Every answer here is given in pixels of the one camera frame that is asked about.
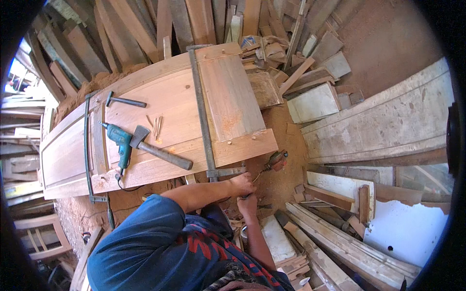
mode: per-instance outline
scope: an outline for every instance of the power drill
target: power drill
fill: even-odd
[[[118,146],[118,154],[120,155],[120,161],[118,162],[118,167],[120,167],[120,174],[115,175],[116,181],[119,183],[121,177],[123,176],[123,170],[126,169],[130,164],[131,149],[130,141],[133,137],[132,134],[127,133],[123,129],[119,128],[116,125],[99,123],[107,129],[107,136],[109,139],[113,140]]]

